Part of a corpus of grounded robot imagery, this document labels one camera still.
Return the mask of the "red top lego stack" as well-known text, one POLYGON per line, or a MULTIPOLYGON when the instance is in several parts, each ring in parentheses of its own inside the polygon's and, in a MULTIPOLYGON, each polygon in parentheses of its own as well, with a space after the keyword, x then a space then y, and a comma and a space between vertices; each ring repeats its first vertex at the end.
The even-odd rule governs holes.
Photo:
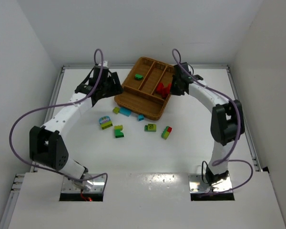
POLYGON ((163 87, 162 89, 162 98, 166 99, 167 96, 170 94, 170 89, 171 89, 171 83, 169 83, 166 87, 163 87))

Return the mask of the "red lego brick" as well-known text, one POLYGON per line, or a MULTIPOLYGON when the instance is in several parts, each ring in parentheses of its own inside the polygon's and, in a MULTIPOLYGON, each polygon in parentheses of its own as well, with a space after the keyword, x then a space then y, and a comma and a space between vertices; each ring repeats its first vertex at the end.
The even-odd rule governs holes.
POLYGON ((158 94, 162 94, 163 89, 164 89, 164 85, 163 85, 162 82, 160 82, 160 83, 157 85, 157 87, 156 87, 156 92, 157 92, 158 94))

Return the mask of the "lime green small lego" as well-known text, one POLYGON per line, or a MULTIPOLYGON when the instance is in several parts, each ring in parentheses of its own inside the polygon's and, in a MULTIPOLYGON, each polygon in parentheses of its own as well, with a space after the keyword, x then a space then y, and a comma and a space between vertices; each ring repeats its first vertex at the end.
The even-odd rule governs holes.
POLYGON ((119 111, 120 111, 120 108, 119 108, 119 107, 115 107, 112 111, 113 111, 115 114, 118 114, 119 111))

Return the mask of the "long cyan lego brick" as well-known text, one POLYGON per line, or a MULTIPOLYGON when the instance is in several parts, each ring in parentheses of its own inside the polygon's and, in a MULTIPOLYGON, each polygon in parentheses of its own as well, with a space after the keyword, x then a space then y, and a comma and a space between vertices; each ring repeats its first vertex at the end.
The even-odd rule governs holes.
POLYGON ((125 107, 120 107, 119 113, 129 117, 131 115, 131 110, 125 108, 125 107))

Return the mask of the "cyan lime lego stack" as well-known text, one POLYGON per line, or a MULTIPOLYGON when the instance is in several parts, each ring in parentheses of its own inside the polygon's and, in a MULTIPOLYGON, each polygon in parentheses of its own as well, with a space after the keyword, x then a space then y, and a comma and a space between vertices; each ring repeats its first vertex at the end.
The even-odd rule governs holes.
POLYGON ((112 121, 109 116, 103 116, 99 119, 99 124, 102 130, 112 126, 112 121))

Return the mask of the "small cyan lego cube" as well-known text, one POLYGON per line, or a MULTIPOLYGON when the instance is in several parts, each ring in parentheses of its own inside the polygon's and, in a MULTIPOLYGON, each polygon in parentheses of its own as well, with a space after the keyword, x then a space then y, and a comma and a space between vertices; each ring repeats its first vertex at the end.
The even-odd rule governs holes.
POLYGON ((141 121, 144 119, 144 116, 142 114, 138 115, 138 120, 141 121))

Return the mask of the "lime red green lego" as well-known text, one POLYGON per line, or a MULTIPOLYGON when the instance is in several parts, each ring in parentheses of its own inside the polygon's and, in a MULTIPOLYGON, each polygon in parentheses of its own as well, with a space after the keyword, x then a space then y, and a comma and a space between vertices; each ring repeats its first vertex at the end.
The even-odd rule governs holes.
POLYGON ((166 126, 166 128, 163 130, 163 132, 161 134, 161 137, 163 139, 167 139, 168 136, 170 135, 171 131, 172 131, 172 128, 170 126, 166 126))

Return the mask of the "green lime lego pair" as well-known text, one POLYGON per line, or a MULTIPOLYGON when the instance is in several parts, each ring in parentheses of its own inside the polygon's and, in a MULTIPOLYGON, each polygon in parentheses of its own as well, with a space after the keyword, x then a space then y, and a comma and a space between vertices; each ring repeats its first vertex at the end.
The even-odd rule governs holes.
POLYGON ((144 126, 144 130, 146 132, 156 132, 157 130, 156 124, 147 124, 144 126))

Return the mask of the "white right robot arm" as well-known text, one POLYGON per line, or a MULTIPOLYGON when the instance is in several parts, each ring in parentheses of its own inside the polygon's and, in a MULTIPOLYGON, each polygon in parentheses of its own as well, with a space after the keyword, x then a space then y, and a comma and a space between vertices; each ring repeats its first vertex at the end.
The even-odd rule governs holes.
POLYGON ((170 94, 178 96, 188 94, 211 113, 210 132, 214 139, 214 147, 205 170, 205 182, 211 185, 226 179, 228 160, 245 131, 241 102, 210 89, 201 76, 191 75, 186 62, 174 65, 170 94))

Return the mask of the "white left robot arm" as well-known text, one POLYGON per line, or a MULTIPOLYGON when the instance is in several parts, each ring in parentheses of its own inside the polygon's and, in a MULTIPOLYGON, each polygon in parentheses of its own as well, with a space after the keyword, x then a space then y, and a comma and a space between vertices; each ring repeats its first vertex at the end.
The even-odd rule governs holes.
POLYGON ((107 61, 95 65, 70 101, 51 120, 30 130, 30 159, 75 183, 89 180, 88 169, 70 157, 64 138, 99 100, 122 92, 118 74, 110 71, 107 61))

